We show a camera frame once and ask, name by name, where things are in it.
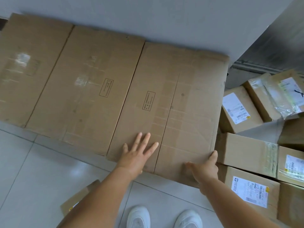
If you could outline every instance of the large cardboard box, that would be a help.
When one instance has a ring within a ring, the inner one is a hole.
[[[276,177],[278,145],[236,134],[218,134],[215,143],[219,163]]]
[[[304,117],[285,121],[278,144],[304,151]]]
[[[224,92],[219,128],[223,133],[239,133],[263,124],[243,86]]]
[[[148,146],[161,146],[144,170],[180,180],[184,161],[205,160],[214,148],[228,63],[216,53],[146,43],[107,158],[117,161],[123,143],[150,132]]]
[[[60,206],[63,215],[66,216],[89,192],[93,191],[99,184],[100,181],[95,180],[63,203]]]
[[[25,127],[73,25],[12,14],[0,37],[0,120]]]
[[[250,79],[243,84],[264,122],[272,122],[282,117],[276,109],[274,100],[269,95],[263,84],[263,80],[270,76],[270,73],[264,73],[263,75]]]
[[[304,152],[279,147],[277,179],[304,187]]]
[[[219,180],[266,217],[276,219],[280,184],[230,166],[218,164]]]
[[[75,26],[26,128],[106,155],[143,45]]]
[[[304,227],[304,188],[280,182],[278,220],[292,228]]]
[[[295,70],[272,75],[263,84],[284,119],[304,111],[304,82]]]

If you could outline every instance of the person's right arm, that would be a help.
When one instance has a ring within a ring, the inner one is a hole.
[[[200,184],[200,191],[210,201],[224,228],[279,228],[218,180],[216,161],[217,151],[214,151],[204,164],[187,162],[186,167],[191,169],[194,178]]]

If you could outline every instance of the hand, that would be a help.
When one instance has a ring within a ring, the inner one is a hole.
[[[215,165],[217,161],[217,151],[213,151],[208,161],[203,164],[194,164],[187,162],[186,167],[192,171],[193,177],[200,184],[200,191],[203,193],[204,186],[212,179],[218,179],[218,167]]]
[[[150,149],[143,153],[148,144],[151,134],[147,133],[139,146],[142,135],[143,134],[141,132],[137,135],[130,151],[128,150],[128,145],[126,143],[124,144],[123,154],[121,155],[121,158],[116,165],[116,168],[122,168],[127,171],[130,174],[131,180],[134,180],[139,174],[142,173],[146,161],[158,147],[158,142],[155,142],[150,147]]]

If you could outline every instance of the forearm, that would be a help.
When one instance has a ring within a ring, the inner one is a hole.
[[[210,180],[204,187],[204,193],[225,228],[278,228],[218,179]]]
[[[113,227],[130,182],[131,177],[124,169],[115,169],[68,213],[58,228]]]

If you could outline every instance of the white shoe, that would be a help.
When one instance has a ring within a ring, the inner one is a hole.
[[[134,207],[127,220],[127,228],[150,228],[150,214],[146,207]]]
[[[189,209],[178,216],[174,228],[203,228],[203,223],[200,215]]]

